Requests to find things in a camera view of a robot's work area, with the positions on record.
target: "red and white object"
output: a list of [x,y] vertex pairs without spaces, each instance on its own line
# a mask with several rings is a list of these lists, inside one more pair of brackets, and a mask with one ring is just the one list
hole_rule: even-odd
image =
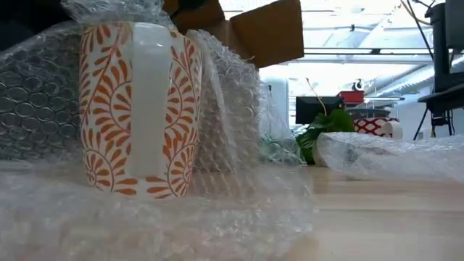
[[339,97],[345,104],[362,104],[364,103],[364,91],[340,91]]
[[[389,124],[391,128],[383,128],[386,123],[395,122],[398,124]],[[355,120],[355,131],[358,133],[372,134],[380,137],[388,136],[389,138],[401,139],[402,128],[397,118],[377,117],[369,119]]]

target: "red box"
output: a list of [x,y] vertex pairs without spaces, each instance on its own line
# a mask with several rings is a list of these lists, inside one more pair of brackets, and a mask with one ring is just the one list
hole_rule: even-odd
[[364,91],[340,91],[338,97],[341,97],[345,104],[362,104]]

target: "orange leaf pattern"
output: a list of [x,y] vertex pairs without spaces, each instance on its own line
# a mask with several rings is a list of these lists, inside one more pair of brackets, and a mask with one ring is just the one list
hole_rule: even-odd
[[85,29],[80,50],[80,137],[91,186],[126,196],[166,199],[186,194],[198,144],[201,54],[171,32],[173,61],[167,93],[165,172],[139,179],[127,168],[131,152],[133,23],[108,22]]

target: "green plant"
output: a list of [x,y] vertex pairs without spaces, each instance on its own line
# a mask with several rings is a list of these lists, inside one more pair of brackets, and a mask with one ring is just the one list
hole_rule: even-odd
[[354,131],[353,119],[348,112],[345,112],[342,109],[335,109],[329,116],[321,113],[316,116],[306,131],[297,136],[297,143],[302,150],[306,163],[313,165],[315,162],[312,155],[312,149],[316,145],[316,140],[321,133]]

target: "mug handle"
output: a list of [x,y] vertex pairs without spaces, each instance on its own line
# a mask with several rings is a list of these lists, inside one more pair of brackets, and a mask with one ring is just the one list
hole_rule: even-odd
[[131,175],[145,178],[165,171],[167,93],[173,60],[170,31],[146,22],[133,27]]

